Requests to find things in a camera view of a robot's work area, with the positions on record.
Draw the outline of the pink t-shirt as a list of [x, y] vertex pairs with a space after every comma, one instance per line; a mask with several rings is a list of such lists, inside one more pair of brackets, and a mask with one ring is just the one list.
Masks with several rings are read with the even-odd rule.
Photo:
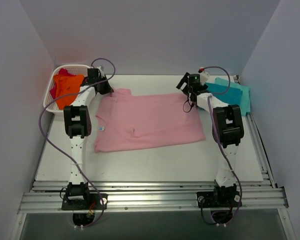
[[104, 96], [98, 106], [94, 151], [119, 152], [204, 141], [197, 109], [185, 112], [182, 93], [132, 95], [119, 88]]

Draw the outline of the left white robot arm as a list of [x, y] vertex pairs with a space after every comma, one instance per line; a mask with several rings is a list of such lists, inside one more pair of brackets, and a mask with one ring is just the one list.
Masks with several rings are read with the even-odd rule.
[[87, 209], [91, 203], [89, 183], [83, 175], [86, 143], [92, 132], [88, 106], [97, 94], [105, 95], [113, 91], [102, 66], [88, 68], [87, 76], [80, 85], [79, 94], [71, 105], [63, 109], [65, 133], [69, 137], [71, 150], [70, 178], [65, 191], [65, 200], [80, 210]]

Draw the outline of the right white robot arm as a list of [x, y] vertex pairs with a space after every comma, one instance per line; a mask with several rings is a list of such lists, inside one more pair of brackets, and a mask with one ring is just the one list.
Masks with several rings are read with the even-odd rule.
[[230, 201], [230, 194], [237, 194], [236, 154], [244, 137], [244, 127], [239, 105], [225, 103], [211, 93], [206, 84], [209, 77], [205, 70], [194, 74], [187, 72], [176, 88], [187, 96], [191, 107], [199, 107], [210, 114], [212, 137], [220, 150], [212, 200], [222, 207]]

